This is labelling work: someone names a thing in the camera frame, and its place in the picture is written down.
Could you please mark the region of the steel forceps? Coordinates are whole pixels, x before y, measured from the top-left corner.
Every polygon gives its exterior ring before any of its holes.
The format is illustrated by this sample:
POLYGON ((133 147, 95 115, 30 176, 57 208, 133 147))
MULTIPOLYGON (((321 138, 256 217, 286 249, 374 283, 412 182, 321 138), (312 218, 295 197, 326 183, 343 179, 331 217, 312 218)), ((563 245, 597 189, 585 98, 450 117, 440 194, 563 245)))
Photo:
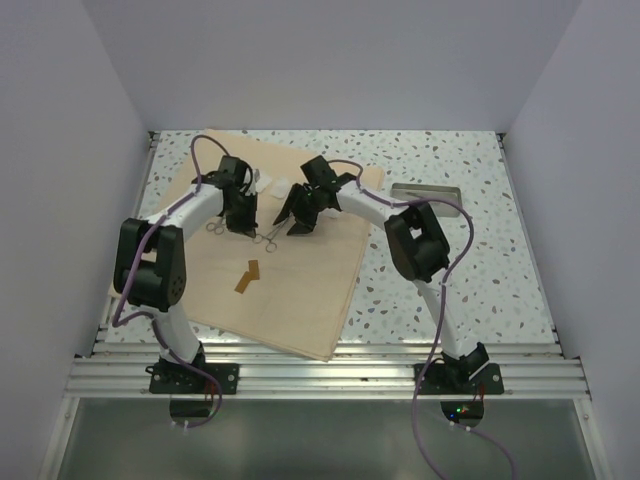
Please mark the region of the steel forceps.
POLYGON ((256 236, 253 238, 253 243, 254 244, 264 243, 266 250, 276 250, 277 249, 276 238, 280 233, 280 231, 282 230, 282 228, 283 226, 280 225, 276 228, 273 228, 271 231, 265 234, 257 233, 256 236))

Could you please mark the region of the steel tweezers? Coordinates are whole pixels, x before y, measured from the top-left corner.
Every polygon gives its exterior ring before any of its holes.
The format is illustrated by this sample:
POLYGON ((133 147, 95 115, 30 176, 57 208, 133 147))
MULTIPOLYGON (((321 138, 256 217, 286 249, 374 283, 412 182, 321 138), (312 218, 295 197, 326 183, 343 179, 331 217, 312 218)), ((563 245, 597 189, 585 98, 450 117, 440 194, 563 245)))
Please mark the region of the steel tweezers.
POLYGON ((403 197, 412 198, 427 198, 427 197, 444 197, 444 198, 456 198, 456 191, 433 191, 433 190, 415 190, 415 189, 402 189, 397 193, 403 197))

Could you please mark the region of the steel scissors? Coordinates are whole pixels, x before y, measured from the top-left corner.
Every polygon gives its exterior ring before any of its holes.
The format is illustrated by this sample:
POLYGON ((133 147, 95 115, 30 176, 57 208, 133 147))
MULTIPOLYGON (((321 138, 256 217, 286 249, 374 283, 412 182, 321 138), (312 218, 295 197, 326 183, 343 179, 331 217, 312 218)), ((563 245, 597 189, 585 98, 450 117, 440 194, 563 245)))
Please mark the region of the steel scissors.
POLYGON ((215 235, 222 235, 226 229, 226 219, 219 217, 215 221, 206 224, 206 231, 215 235))

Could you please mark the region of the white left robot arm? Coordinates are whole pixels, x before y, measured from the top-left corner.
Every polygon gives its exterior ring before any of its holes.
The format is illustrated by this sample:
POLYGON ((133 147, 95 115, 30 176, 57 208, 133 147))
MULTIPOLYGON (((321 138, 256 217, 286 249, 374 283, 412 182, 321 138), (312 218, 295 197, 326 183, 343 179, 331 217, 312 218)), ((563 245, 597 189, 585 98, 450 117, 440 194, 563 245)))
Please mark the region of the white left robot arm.
POLYGON ((196 360, 201 342, 187 319, 181 299, 187 286, 185 244, 212 219, 230 232, 257 234, 254 170, 234 156, 194 179, 184 194, 158 213, 125 220, 119 232, 113 288, 120 295, 112 319, 119 327, 143 316, 151 320, 160 356, 175 363, 172 379, 185 392, 201 390, 207 367, 196 360))

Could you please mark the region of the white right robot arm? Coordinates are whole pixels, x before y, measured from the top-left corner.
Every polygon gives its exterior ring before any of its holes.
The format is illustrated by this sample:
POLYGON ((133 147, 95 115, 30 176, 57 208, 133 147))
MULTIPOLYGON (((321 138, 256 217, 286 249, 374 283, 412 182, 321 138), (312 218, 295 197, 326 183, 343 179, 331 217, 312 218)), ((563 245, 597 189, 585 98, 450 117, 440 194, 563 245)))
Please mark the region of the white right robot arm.
POLYGON ((470 215, 460 205, 448 204, 467 221, 468 240, 460 254, 449 258, 450 244, 431 206, 431 198, 399 201, 368 190, 362 183, 364 169, 356 174, 337 173, 334 160, 316 156, 301 166, 306 178, 292 185, 274 225, 292 218, 290 236, 314 231, 321 212, 333 209, 354 215, 384 231, 392 263, 397 272, 415 285, 432 316, 435 317, 434 341, 440 344, 441 376, 451 389, 468 392, 481 380, 488 366, 484 345, 476 341, 460 322, 447 313, 447 288, 453 269, 469 252, 474 240, 470 215))

